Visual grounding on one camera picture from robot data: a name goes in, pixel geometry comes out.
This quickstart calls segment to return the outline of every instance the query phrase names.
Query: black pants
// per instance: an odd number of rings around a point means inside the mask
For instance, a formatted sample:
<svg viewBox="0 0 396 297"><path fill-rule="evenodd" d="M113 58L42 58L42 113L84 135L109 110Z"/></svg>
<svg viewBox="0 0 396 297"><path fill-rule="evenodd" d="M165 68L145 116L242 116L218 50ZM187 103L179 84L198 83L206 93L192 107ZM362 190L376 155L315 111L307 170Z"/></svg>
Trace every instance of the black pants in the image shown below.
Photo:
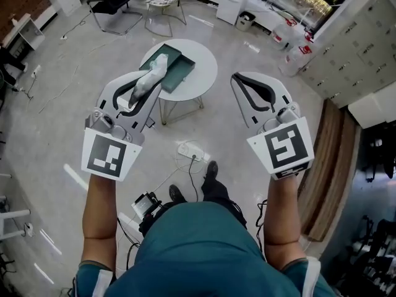
<svg viewBox="0 0 396 297"><path fill-rule="evenodd" d="M228 209L232 215L237 219L242 226L246 228L246 220L243 217L242 212L237 209L236 203L234 203L229 195L227 188L216 179L206 179L201 187L204 193L204 201L215 202L216 204L222 205L224 208ZM145 236L152 225L169 209L175 205L180 204L180 202L168 202L163 205L163 207L157 212L155 217L148 217L143 220L139 226L139 231Z"/></svg>
<svg viewBox="0 0 396 297"><path fill-rule="evenodd" d="M4 67L4 64L10 64L19 70L24 70L25 65L23 65L20 61L16 60L13 55L11 55L8 50L6 50L3 47L0 47L0 71L2 72L2 75L4 76L4 80L14 86L16 83L16 80L11 76L7 71L6 68Z"/></svg>

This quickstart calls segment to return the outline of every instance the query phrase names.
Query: white plastic bag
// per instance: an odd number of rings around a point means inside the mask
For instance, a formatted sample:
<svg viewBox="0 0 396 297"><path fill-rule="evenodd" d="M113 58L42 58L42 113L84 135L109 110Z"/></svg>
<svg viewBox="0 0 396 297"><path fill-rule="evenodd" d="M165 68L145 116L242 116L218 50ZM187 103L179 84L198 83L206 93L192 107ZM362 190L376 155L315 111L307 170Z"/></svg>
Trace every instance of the white plastic bag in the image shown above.
<svg viewBox="0 0 396 297"><path fill-rule="evenodd" d="M131 99L128 104L130 108L132 108L132 105L136 103L140 97L149 92L157 82L165 77L168 68L168 55L158 55L158 57L150 63L150 68L151 70L141 77L136 82L136 86L132 89Z"/></svg>

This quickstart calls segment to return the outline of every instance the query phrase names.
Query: power strip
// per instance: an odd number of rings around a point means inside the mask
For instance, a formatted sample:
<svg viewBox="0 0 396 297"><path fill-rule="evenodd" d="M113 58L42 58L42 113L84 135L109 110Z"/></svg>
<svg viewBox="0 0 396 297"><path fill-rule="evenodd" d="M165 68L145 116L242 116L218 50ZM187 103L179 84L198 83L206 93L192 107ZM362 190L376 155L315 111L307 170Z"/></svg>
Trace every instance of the power strip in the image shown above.
<svg viewBox="0 0 396 297"><path fill-rule="evenodd" d="M202 157L204 157L204 151L191 142L180 144L178 153L191 159L193 159L192 156L195 155L195 161L201 161Z"/></svg>

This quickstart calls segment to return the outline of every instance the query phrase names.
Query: wire chair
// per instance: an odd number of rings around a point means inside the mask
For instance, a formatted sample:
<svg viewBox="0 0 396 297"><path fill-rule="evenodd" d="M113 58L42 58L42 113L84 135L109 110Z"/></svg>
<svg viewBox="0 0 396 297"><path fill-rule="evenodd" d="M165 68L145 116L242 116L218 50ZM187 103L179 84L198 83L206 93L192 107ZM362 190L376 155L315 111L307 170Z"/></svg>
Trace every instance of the wire chair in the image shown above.
<svg viewBox="0 0 396 297"><path fill-rule="evenodd" d="M152 32L152 33L154 33L156 35L160 35L161 37L173 37L172 26L171 26L171 22L170 22L170 19L169 19L170 17L174 17L175 19L178 19L184 25L187 25L186 17L184 16L183 7L181 5L181 1L180 0L146 0L146 3L148 4L148 9L147 9L147 15L146 15L146 20L145 20L145 23L144 23L144 27L148 31L150 31L150 32ZM181 9L181 13L183 15L183 19L180 19L179 17L177 17L175 15L164 13L169 7L171 7L175 3L178 3L178 7L180 7L180 9ZM152 7L157 7L157 8L161 9L161 14L155 15L155 17L166 16L168 18L168 26L169 26L169 29L170 29L170 32L171 32L170 35L159 34L157 32L154 32L153 30L151 30L147 26L147 21L149 19L150 8L152 8Z"/></svg>

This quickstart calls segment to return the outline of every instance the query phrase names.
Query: shoe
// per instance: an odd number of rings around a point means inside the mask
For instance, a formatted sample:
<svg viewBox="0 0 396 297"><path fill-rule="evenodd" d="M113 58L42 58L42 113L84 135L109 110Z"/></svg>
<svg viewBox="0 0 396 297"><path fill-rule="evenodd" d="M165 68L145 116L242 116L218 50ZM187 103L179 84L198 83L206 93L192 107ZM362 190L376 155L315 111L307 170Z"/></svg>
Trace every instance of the shoe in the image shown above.
<svg viewBox="0 0 396 297"><path fill-rule="evenodd" d="M169 186L169 196L173 202L187 202L186 198L180 192L180 189L176 185Z"/></svg>
<svg viewBox="0 0 396 297"><path fill-rule="evenodd" d="M216 179L218 173L218 165L216 161L210 161L206 170L205 179Z"/></svg>

